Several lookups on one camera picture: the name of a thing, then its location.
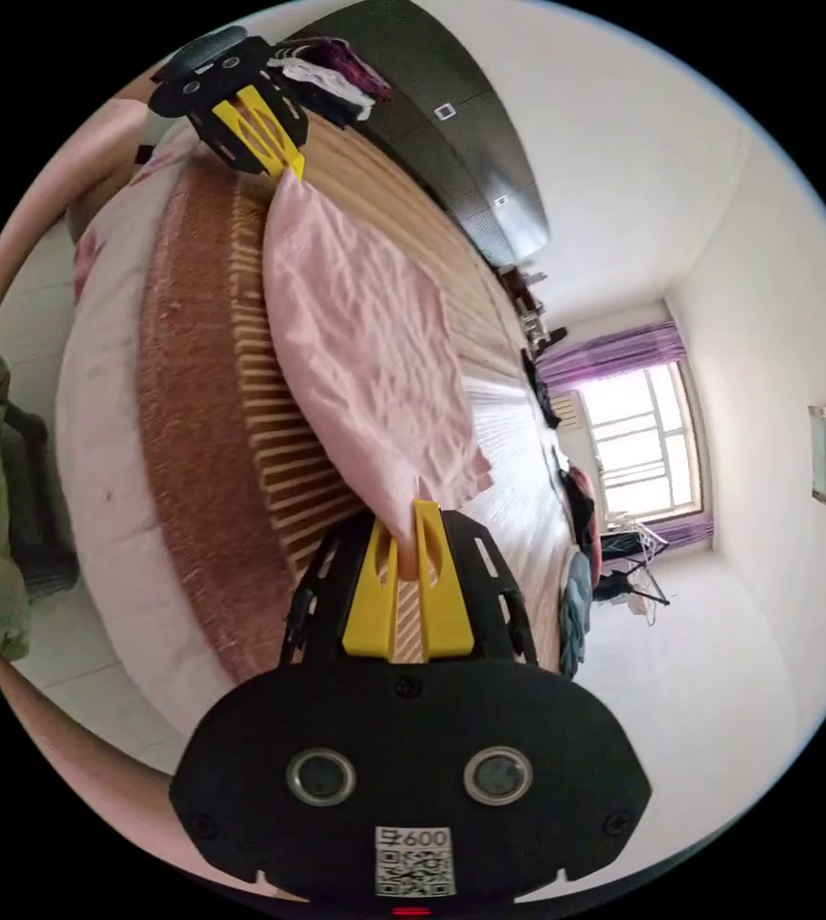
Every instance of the pink cloth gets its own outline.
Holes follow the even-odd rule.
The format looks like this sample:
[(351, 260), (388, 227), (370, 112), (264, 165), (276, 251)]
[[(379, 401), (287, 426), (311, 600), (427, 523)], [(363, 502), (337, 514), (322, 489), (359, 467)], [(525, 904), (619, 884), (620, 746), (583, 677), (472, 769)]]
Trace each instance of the pink cloth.
[[(585, 472), (585, 470), (582, 470), (575, 464), (571, 464), (569, 474), (573, 477), (576, 485), (582, 490), (583, 495), (587, 495), (592, 501), (597, 501), (595, 497), (595, 486), (592, 485), (592, 480), (589, 479), (588, 473)], [(598, 581), (602, 577), (603, 556), (602, 538), (598, 532), (598, 517), (595, 514), (592, 515), (588, 522), (588, 535), (592, 540), (592, 551), (591, 557), (589, 558), (589, 565), (592, 570), (592, 587), (597, 587)]]
[(264, 288), (294, 400), (415, 577), (413, 500), (459, 508), (493, 484), (438, 285), (287, 171), (266, 221)]
[(128, 675), (187, 738), (234, 684), (164, 543), (142, 453), (137, 375), (151, 252), (197, 144), (189, 122), (172, 126), (152, 157), (159, 169), (107, 201), (78, 243), (80, 296), (58, 375), (55, 432), (84, 581)]

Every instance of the dark wardrobe door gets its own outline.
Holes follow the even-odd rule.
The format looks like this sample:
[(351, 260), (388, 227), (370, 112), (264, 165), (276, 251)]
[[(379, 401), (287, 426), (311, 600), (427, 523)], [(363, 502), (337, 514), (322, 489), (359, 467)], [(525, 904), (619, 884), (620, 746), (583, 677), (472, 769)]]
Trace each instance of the dark wardrobe door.
[(526, 185), (512, 195), (504, 195), (491, 213), (512, 249), (512, 262), (527, 259), (550, 242), (537, 185)]
[(487, 207), (535, 181), (512, 121), (495, 93), (461, 103), (436, 127), (457, 150)]
[(486, 208), (470, 172), (435, 125), (426, 124), (407, 134), (398, 145), (398, 153), (410, 171), (457, 218), (472, 217)]
[(368, 122), (363, 124), (369, 125), (385, 138), (400, 141), (418, 128), (426, 127), (429, 122), (413, 100), (395, 86), (391, 101), (376, 105)]
[(500, 268), (517, 261), (509, 241), (493, 216), (492, 208), (481, 211), (472, 218), (459, 218), (458, 223), (490, 265)]
[(443, 104), (456, 106), (491, 89), (458, 39), (410, 0), (362, 0), (309, 28), (345, 38), (388, 79), (397, 74), (403, 93), (429, 118)]

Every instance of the white floor tile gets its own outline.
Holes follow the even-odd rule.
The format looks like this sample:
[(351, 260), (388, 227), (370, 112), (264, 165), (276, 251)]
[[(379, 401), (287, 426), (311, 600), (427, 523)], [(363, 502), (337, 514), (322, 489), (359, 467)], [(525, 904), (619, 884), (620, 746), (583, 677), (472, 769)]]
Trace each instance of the white floor tile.
[(148, 764), (149, 767), (154, 767), (155, 770), (160, 770), (167, 775), (173, 775), (176, 772), (180, 758), (183, 756), (186, 745), (187, 739), (181, 734), (175, 734), (170, 738), (165, 738), (164, 741), (157, 742), (155, 745), (143, 747), (135, 754), (135, 757), (142, 763)]
[(17, 272), (12, 290), (47, 288), (69, 284), (74, 277), (75, 246), (64, 220), (60, 220), (37, 244)]
[(11, 366), (59, 357), (71, 331), (75, 290), (54, 285), (20, 290), (12, 287), (0, 309), (0, 353)]
[(83, 582), (31, 605), (30, 653), (17, 670), (43, 689), (117, 661), (103, 620)]
[(45, 693), (95, 735), (129, 754), (174, 734), (121, 664), (58, 683)]
[(61, 356), (42, 357), (11, 366), (11, 402), (40, 416), (49, 429), (49, 437), (55, 436), (56, 390)]

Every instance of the label sticker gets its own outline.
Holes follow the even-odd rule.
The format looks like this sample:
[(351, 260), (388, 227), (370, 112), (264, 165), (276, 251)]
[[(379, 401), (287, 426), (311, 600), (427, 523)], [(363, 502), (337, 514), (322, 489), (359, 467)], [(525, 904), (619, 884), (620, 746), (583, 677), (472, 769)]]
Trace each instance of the label sticker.
[(450, 828), (376, 827), (375, 892), (388, 898), (454, 894)]

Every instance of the white wall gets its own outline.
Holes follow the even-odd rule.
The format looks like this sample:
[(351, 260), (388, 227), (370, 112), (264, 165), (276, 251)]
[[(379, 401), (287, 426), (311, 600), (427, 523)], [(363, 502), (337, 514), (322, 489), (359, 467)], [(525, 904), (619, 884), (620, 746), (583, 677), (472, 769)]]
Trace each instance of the white wall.
[[(652, 46), (531, 0), (416, 0), (467, 47), (505, 103), (551, 242), (534, 291), (551, 326), (661, 297), (729, 199), (747, 132), (717, 95)], [(276, 41), (345, 0), (246, 17)]]
[(807, 415), (826, 405), (826, 213), (764, 140), (670, 306), (706, 423), (716, 546), (768, 617), (805, 737), (826, 712), (826, 508), (810, 495)]
[(611, 866), (532, 897), (603, 885), (702, 840), (751, 806), (796, 743), (787, 670), (731, 567), (705, 552), (656, 561), (671, 600), (655, 625), (595, 605), (576, 682), (621, 722), (653, 797)]

